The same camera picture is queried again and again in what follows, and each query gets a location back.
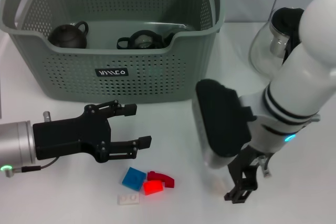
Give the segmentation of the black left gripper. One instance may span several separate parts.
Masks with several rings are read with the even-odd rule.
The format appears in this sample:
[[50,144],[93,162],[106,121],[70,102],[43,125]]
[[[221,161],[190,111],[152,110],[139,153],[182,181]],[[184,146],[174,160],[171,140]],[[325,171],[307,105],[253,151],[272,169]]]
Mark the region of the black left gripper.
[[66,120],[33,125],[36,158],[44,160],[78,153],[91,155],[98,163],[136,159],[138,151],[151,145],[152,137],[111,142],[108,118],[136,115],[137,105],[122,105],[118,100],[88,104],[82,115]]

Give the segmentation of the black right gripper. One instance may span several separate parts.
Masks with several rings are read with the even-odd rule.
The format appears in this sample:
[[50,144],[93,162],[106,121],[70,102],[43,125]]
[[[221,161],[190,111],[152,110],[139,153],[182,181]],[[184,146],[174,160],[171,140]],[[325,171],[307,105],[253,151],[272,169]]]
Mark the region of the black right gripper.
[[248,145],[228,165],[234,188],[224,196],[225,201],[231,201],[232,204],[243,204],[250,194],[258,189],[256,171],[259,164],[252,165],[252,163],[255,159],[265,155]]

